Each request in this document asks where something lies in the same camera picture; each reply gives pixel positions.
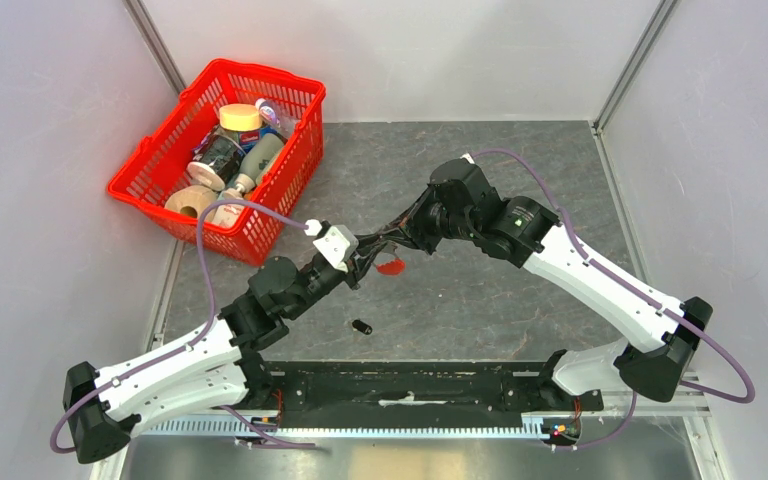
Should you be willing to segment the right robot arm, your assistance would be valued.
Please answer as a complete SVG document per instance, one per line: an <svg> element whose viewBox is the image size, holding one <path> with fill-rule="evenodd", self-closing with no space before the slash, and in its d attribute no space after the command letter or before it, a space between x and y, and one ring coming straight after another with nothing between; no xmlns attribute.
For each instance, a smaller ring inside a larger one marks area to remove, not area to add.
<svg viewBox="0 0 768 480"><path fill-rule="evenodd" d="M539 202L500 197L466 158L439 166L423 194L379 234L428 254L443 239L468 241L562 288L621 333L613 343L553 355L548 375L537 382L539 400L551 409L609 386L671 401L700 343L693 331L704 329L713 313L701 298L665 295L588 250Z"/></svg>

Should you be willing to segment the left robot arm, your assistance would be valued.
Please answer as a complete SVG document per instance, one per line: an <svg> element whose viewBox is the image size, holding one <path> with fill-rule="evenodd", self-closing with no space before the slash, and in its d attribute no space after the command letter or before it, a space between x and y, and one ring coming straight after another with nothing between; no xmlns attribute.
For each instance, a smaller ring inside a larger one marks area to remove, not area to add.
<svg viewBox="0 0 768 480"><path fill-rule="evenodd" d="M286 257L267 260L249 288L208 322L174 342L123 363L94 368L88 362L67 372L63 405L81 464L105 459L132 438L181 414L269 404L274 380L261 356L285 337L295 320L340 284L352 289L392 243L364 235L344 270L322 253L299 268Z"/></svg>

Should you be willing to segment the grey green bottle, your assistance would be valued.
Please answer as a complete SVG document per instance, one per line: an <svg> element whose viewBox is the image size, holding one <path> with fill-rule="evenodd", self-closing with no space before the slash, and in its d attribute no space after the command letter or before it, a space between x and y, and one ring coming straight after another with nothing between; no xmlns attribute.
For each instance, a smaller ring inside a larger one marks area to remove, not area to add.
<svg viewBox="0 0 768 480"><path fill-rule="evenodd" d="M240 193L253 191L259 184L261 174L284 146L282 139L273 133L264 135L243 157L239 173L230 186Z"/></svg>

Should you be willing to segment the white red small bottle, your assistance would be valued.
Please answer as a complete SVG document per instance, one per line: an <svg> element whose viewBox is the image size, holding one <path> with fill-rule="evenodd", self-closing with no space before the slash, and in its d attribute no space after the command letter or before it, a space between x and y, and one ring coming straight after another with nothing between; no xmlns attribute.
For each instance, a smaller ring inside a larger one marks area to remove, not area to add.
<svg viewBox="0 0 768 480"><path fill-rule="evenodd" d="M218 200L239 200L244 198L244 194L244 190L231 187L222 191L218 196ZM221 205L215 210L215 213L210 222L220 228L231 228L236 224L238 218L243 212L243 209L243 206L236 204Z"/></svg>

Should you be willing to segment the dark jar with beige lid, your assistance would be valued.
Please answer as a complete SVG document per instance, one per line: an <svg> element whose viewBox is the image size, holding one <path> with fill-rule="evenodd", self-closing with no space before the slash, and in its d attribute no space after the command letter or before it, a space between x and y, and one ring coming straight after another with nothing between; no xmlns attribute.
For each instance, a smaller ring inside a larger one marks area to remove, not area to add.
<svg viewBox="0 0 768 480"><path fill-rule="evenodd" d="M244 151L227 133L214 133L193 155L186 167L190 178L202 186L221 191L239 173Z"/></svg>

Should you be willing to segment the jar with yellow lid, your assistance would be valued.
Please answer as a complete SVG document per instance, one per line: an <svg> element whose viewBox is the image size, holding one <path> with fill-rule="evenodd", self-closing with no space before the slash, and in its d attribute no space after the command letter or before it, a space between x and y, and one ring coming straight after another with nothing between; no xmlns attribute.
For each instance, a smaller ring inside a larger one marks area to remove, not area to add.
<svg viewBox="0 0 768 480"><path fill-rule="evenodd" d="M220 126L228 131L251 132L259 130L263 121L259 109L252 104L227 104L218 110Z"/></svg>

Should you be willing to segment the tape roll beige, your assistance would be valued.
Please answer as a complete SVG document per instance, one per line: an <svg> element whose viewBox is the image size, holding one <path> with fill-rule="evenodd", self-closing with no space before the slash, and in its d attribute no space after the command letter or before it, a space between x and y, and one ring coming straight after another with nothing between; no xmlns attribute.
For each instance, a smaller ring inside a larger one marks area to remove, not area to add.
<svg viewBox="0 0 768 480"><path fill-rule="evenodd" d="M216 191L204 185L191 185L173 193L166 201L164 208L198 219L209 205L218 199Z"/></svg>

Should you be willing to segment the red plastic basket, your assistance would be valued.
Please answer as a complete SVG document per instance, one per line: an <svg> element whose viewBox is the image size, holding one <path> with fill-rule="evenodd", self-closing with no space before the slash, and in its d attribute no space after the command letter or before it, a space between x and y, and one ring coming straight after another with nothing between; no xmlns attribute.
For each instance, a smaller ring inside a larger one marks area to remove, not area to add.
<svg viewBox="0 0 768 480"><path fill-rule="evenodd" d="M325 85L273 67L214 59L179 96L179 103L153 135L147 136L107 186L115 199L128 203L174 237L202 242L214 252L259 266L308 184L324 153L322 102ZM223 129L218 110L227 104L252 104L263 125L251 132ZM186 173L196 151L214 133L227 133L244 156L267 133L284 142L257 187L243 199L216 200L198 219L166 210L167 199L194 182ZM215 210L225 204L244 207L231 228L213 225Z"/></svg>

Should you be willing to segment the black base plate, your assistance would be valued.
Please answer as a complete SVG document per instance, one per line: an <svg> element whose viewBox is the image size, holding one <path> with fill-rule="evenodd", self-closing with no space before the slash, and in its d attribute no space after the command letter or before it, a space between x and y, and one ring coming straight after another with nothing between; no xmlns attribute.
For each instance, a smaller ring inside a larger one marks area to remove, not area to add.
<svg viewBox="0 0 768 480"><path fill-rule="evenodd" d="M604 408L600 391L573 397L541 362L269 361L266 371L234 406L277 410L288 428L514 427L524 413Z"/></svg>

